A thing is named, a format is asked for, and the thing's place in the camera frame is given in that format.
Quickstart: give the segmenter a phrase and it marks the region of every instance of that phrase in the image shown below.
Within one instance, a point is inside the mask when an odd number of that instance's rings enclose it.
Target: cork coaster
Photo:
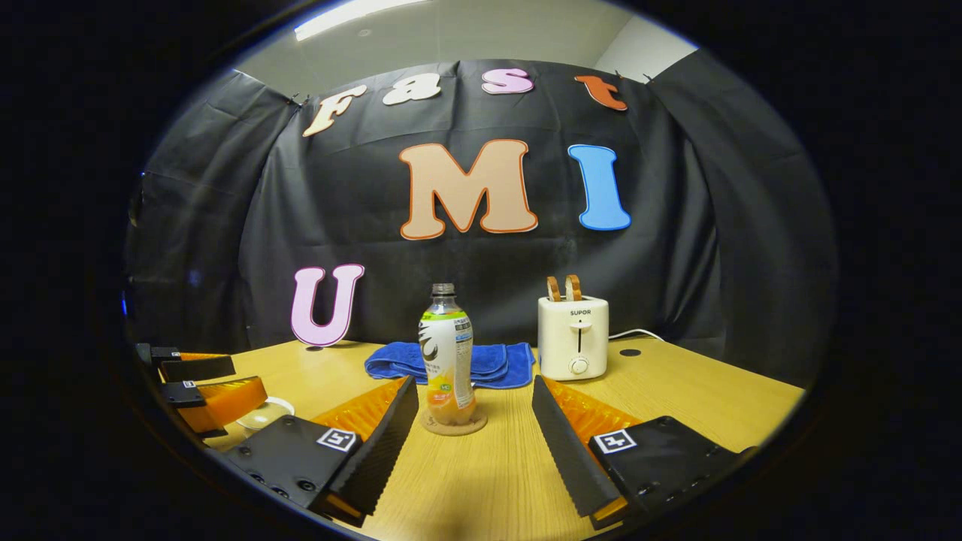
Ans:
[[[429,432],[441,434],[441,436],[464,436],[484,428],[484,425],[488,423],[488,415],[483,411],[475,409],[474,415],[471,417],[471,422],[467,425],[442,425],[435,421],[434,417],[431,417],[430,410],[425,409],[420,415],[420,420],[421,426],[427,428]]]

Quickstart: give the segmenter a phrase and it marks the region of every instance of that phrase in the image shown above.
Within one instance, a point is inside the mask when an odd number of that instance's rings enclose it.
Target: bottle label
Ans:
[[[418,326],[418,342],[427,372],[428,403],[441,406],[452,397],[458,408],[474,398],[471,389],[471,322],[464,311],[425,313]]]

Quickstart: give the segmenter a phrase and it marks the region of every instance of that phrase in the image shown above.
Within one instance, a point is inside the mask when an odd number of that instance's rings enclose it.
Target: black fabric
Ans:
[[[823,358],[838,281],[829,206],[810,159],[762,97],[704,50],[647,86],[694,145],[711,196],[721,359],[807,385]]]
[[[481,89],[489,69],[521,67],[535,88],[490,95]],[[441,74],[440,95],[385,106],[402,77]],[[577,75],[598,75],[620,89],[627,112],[595,102]],[[611,331],[644,327],[666,340],[719,356],[723,326],[721,268],[715,221],[692,146],[667,110],[642,84],[564,64],[478,61],[428,64],[367,78],[367,93],[309,138],[318,99],[297,113],[278,137],[251,203],[240,250],[250,344],[293,339],[294,273],[364,265],[347,339],[387,343],[416,340],[420,313],[433,282],[452,282],[468,311],[475,343],[537,342],[537,298],[544,278],[576,273],[585,295],[610,302]],[[441,143],[469,170],[485,142],[517,139],[527,200],[539,219],[527,233],[482,230],[483,201],[474,224],[458,232],[447,223],[437,239],[409,241],[410,170],[405,148]],[[615,150],[620,198],[632,225],[594,231],[585,210],[572,144]],[[315,321],[330,321],[336,282],[318,286]]]
[[[125,253],[126,303],[140,342],[249,349],[238,247],[266,154],[296,109],[229,71],[201,89],[144,167]]]

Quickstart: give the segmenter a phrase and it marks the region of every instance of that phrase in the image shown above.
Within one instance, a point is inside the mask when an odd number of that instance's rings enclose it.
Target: toaster knob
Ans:
[[[588,359],[584,357],[574,357],[571,359],[571,364],[568,368],[572,374],[583,374],[588,370]]]

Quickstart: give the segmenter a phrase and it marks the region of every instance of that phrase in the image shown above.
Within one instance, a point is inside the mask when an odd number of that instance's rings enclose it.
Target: blue towel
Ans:
[[[471,350],[471,381],[475,387],[512,389],[531,383],[535,357],[526,343],[475,346]],[[375,379],[412,375],[418,385],[427,384],[424,361],[417,343],[391,342],[371,354],[365,370]]]

